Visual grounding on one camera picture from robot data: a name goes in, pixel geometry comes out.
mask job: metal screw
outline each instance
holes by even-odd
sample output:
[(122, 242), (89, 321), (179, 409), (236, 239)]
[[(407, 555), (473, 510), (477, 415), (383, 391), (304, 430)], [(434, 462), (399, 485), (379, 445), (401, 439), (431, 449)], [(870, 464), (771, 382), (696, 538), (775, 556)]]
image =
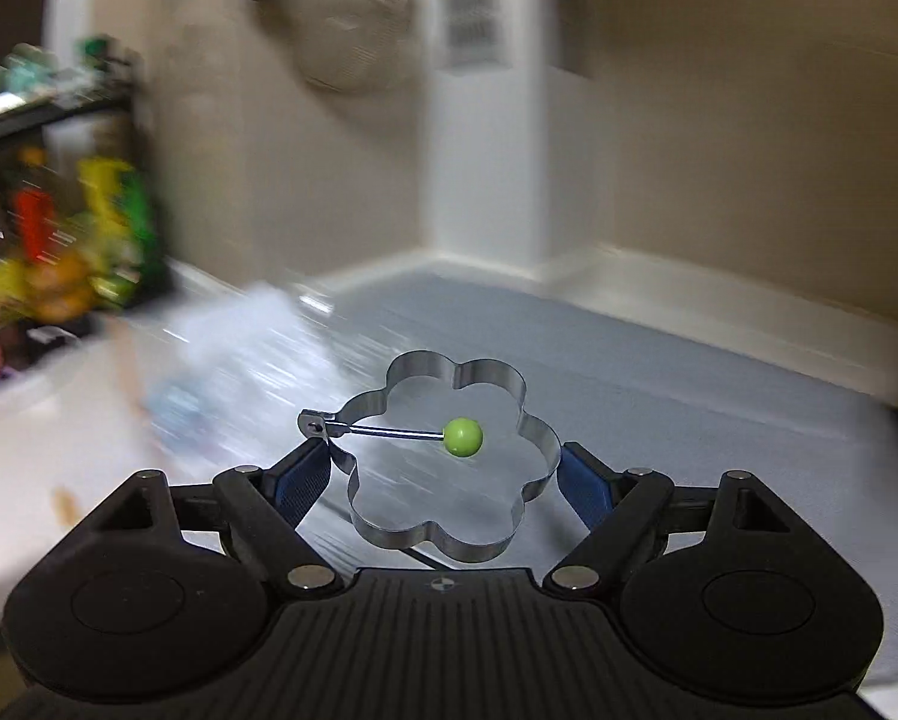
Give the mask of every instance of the metal screw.
[(287, 575), (289, 584), (298, 587), (300, 590), (317, 590), (319, 587), (325, 587), (335, 581), (335, 571), (332, 571), (326, 565), (297, 565)]
[(563, 565), (552, 572), (552, 581), (567, 590), (584, 590), (599, 584), (599, 574), (587, 565)]

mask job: wall baseboard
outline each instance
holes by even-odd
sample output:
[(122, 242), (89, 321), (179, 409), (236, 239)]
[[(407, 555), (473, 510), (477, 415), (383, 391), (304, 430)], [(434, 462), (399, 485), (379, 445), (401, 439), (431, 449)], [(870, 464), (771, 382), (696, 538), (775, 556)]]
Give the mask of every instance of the wall baseboard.
[(604, 248), (561, 298), (898, 407), (898, 324), (722, 271)]
[[(196, 293), (231, 289), (192, 266), (174, 263), (173, 269)], [(509, 269), (412, 250), (317, 276), (313, 284), (330, 295), (340, 295), (414, 272), (565, 300), (864, 392), (898, 407), (898, 324), (637, 251), (594, 247), (556, 258), (539, 269)]]

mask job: blue gripper pad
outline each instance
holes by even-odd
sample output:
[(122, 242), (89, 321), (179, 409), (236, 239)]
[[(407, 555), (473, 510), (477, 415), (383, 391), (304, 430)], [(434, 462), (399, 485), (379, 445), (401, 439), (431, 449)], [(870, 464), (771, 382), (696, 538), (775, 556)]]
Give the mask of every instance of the blue gripper pad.
[(295, 528), (324, 493), (331, 472), (326, 442), (309, 439), (265, 471), (263, 494)]
[(563, 497), (590, 531), (612, 511), (612, 494), (606, 480), (565, 446), (556, 478)]

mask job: green ball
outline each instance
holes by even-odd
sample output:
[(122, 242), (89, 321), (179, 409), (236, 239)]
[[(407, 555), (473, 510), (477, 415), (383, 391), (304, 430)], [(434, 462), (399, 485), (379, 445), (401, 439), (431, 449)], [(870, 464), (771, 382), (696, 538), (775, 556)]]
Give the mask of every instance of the green ball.
[(471, 458), (482, 446), (482, 428), (474, 419), (459, 416), (442, 431), (444, 443), (450, 455), (457, 458)]

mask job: metal rod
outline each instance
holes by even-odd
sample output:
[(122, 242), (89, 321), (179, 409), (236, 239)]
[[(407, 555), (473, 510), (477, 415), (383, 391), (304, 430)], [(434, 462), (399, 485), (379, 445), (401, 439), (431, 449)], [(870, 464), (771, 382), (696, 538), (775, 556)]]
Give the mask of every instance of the metal rod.
[(441, 442), (442, 433), (431, 430), (400, 430), (399, 428), (376, 427), (374, 425), (347, 425), (345, 422), (326, 422), (330, 435), (335, 430), (353, 433), (357, 436), (376, 436), (381, 439), (412, 439), (417, 442)]

